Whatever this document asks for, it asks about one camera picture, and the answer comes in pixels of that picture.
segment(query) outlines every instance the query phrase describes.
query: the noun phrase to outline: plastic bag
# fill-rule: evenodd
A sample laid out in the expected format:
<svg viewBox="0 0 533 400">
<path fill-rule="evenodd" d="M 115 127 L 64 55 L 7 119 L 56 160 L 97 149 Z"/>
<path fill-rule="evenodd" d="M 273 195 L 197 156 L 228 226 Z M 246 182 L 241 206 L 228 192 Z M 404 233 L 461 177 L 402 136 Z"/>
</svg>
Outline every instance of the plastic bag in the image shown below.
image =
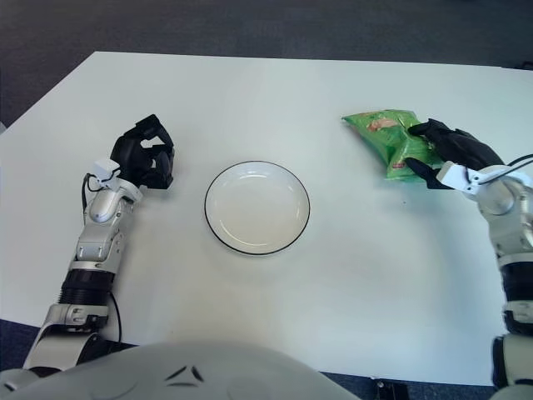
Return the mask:
<svg viewBox="0 0 533 400">
<path fill-rule="evenodd" d="M 434 168 L 442 164 L 428 142 L 421 137 L 410 135 L 407 131 L 420 123 L 412 111 L 364 112 L 343 119 L 381 156 L 386 164 L 387 179 L 419 179 L 407 167 L 404 160 L 408 157 L 416 158 Z"/>
</svg>

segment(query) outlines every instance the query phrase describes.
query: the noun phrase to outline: white plate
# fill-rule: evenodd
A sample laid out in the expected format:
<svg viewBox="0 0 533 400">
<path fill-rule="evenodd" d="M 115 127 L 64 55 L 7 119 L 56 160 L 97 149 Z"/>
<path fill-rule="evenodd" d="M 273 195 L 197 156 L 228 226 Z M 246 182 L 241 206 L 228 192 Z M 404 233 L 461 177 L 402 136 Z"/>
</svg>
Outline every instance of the white plate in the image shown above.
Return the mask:
<svg viewBox="0 0 533 400">
<path fill-rule="evenodd" d="M 228 247 L 269 254 L 292 244 L 309 219 L 309 197 L 290 171 L 250 161 L 222 171 L 207 189 L 209 227 Z"/>
</svg>

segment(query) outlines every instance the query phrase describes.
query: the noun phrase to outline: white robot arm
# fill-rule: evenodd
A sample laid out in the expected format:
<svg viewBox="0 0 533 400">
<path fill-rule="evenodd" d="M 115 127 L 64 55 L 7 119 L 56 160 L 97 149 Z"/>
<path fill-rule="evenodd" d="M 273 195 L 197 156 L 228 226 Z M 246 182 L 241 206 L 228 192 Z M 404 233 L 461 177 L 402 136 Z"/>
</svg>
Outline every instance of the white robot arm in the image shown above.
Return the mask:
<svg viewBox="0 0 533 400">
<path fill-rule="evenodd" d="M 510 332 L 493 343 L 492 378 L 497 388 L 522 386 L 506 389 L 514 392 L 533 388 L 533 181 L 518 171 L 523 165 L 474 171 L 446 162 L 436 176 L 476 201 L 489 224 L 507 298 L 502 314 Z M 502 393 L 495 398 L 503 398 Z"/>
</svg>

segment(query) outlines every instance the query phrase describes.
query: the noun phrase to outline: white table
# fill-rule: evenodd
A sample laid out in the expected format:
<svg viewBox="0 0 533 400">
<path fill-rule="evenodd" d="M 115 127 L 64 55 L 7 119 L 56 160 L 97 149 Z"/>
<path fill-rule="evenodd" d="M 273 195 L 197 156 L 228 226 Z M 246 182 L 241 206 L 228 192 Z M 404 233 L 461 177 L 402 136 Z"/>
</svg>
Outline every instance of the white table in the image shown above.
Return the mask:
<svg viewBox="0 0 533 400">
<path fill-rule="evenodd" d="M 531 153 L 532 93 L 533 73 L 498 67 L 96 52 L 0 135 L 0 316 L 40 326 L 83 174 L 155 113 L 175 181 L 136 210 L 115 286 L 126 342 L 235 339 L 322 371 L 489 384 L 504 297 L 476 205 L 385 181 L 340 118 L 414 110 L 510 161 Z M 267 257 L 226 248 L 203 216 L 212 179 L 246 160 L 288 168 L 311 199 L 303 235 Z"/>
</svg>

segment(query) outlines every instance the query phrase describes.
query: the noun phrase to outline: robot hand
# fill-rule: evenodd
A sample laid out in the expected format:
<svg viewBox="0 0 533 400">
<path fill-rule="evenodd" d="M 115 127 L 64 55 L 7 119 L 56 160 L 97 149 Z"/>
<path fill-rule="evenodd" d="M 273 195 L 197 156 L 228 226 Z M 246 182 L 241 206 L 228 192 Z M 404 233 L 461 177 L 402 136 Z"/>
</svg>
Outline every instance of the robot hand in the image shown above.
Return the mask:
<svg viewBox="0 0 533 400">
<path fill-rule="evenodd" d="M 479 171 L 491 165 L 504 165 L 501 158 L 486 144 L 480 142 L 468 132 L 456 129 L 452 131 L 444 123 L 429 119 L 428 122 L 415 125 L 409 129 L 413 136 L 424 137 L 443 161 L 452 161 L 469 169 Z M 407 158 L 406 163 L 419 177 L 423 178 L 429 189 L 450 189 L 439 182 L 440 170 L 432 169 L 415 158 Z"/>
</svg>

